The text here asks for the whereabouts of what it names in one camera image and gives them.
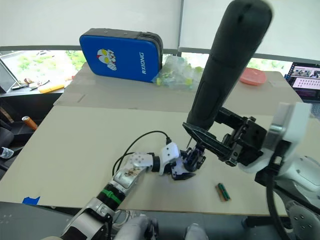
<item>black metal bracket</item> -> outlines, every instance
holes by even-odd
[[[254,162],[263,152],[261,151],[267,130],[255,123],[254,117],[241,117],[222,107],[215,122],[225,124],[233,129],[227,133],[222,142],[205,129],[184,122],[182,125],[187,133],[196,141],[195,151],[209,150],[218,156],[219,160],[234,167],[237,163],[245,166]],[[186,169],[195,169],[196,160],[186,162]]]

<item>laptop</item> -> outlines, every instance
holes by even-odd
[[[293,62],[285,79],[320,120],[320,64]]]

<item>white wall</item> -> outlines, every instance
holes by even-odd
[[[231,0],[184,0],[180,48],[210,49]],[[320,0],[268,0],[273,21],[257,53],[320,61]]]
[[[0,0],[0,46],[79,45],[90,28],[154,32],[177,49],[181,0]]]

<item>green tape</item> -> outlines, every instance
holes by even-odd
[[[229,194],[228,194],[228,192],[227,192],[227,190],[226,190],[226,188],[225,188],[225,186],[224,186],[222,183],[219,183],[219,184],[218,184],[218,187],[220,188],[220,190],[221,190],[221,192],[222,192],[225,200],[231,199],[230,196],[229,196]]]
[[[117,196],[112,191],[103,189],[101,192],[104,193],[107,197],[113,199],[117,204],[121,204],[122,201],[117,198]]]

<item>orange object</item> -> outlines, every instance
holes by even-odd
[[[31,117],[29,117],[29,116],[24,116],[24,117],[22,118],[22,121],[24,121],[24,123],[25,123],[28,127],[32,128],[33,130],[37,130],[38,125],[31,119]]]
[[[267,77],[263,71],[255,68],[246,67],[240,77],[240,81],[244,84],[259,86],[266,82]]]
[[[38,90],[40,93],[45,94],[57,89],[62,89],[65,87],[65,83],[64,82],[58,82],[58,83],[47,83],[43,86],[38,87]]]

